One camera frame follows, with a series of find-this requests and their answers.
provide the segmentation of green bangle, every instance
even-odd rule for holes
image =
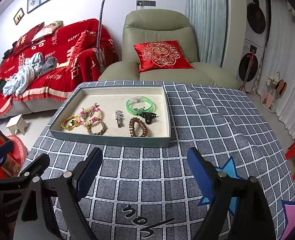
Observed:
[[[134,110],[131,109],[129,106],[132,104],[136,104],[139,102],[147,102],[150,107],[148,109],[144,109],[144,110]],[[153,110],[153,102],[151,99],[146,98],[146,97],[135,97],[135,98],[130,98],[129,100],[126,101],[126,110],[132,114],[132,115],[139,115],[139,113],[149,113],[152,112]]]

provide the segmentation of green leather armchair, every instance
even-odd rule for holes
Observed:
[[[183,54],[194,69],[155,69],[139,72],[134,44],[178,40]],[[183,82],[237,89],[239,84],[225,69],[198,62],[198,52],[189,19],[164,9],[145,9],[129,13],[123,28],[122,61],[110,65],[99,81],[144,80]]]

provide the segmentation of beaded bracelet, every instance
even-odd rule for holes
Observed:
[[[81,120],[81,118],[86,119],[87,117],[92,117],[95,112],[98,112],[97,117],[94,117],[93,119],[86,121],[86,122]],[[101,116],[102,116],[101,110],[97,107],[97,105],[95,103],[95,105],[91,106],[90,108],[87,108],[87,109],[83,108],[80,115],[77,115],[76,120],[73,120],[71,123],[72,123],[72,125],[75,125],[76,127],[78,127],[80,125],[91,126],[95,122],[99,121]]]

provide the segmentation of table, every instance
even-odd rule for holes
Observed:
[[[94,147],[100,147],[103,164],[88,195],[79,203],[98,239],[141,239],[147,233],[140,229],[171,218],[175,220],[153,228],[150,239],[192,239],[209,208],[186,159],[187,150],[197,147],[206,160],[229,175],[235,173],[234,176],[245,179],[252,175],[259,180],[279,239],[286,226],[282,203],[295,201],[294,184],[280,143],[249,98],[233,89],[147,81],[87,82],[80,84],[72,95],[82,87],[129,84],[165,87],[171,119],[169,148],[57,140],[49,131],[52,118],[32,147],[25,166],[41,153],[47,153],[50,167],[42,179],[55,178],[73,170]],[[52,201],[62,235],[72,239],[58,199]],[[123,210],[128,204],[135,210],[131,218],[126,218],[127,212]],[[233,206],[230,208],[222,239],[232,223]],[[132,223],[137,216],[146,218],[147,224]]]

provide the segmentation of pink star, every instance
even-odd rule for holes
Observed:
[[[282,201],[282,203],[284,205],[283,210],[286,218],[286,228],[284,229],[281,237],[281,240],[284,240],[295,226],[295,202]]]

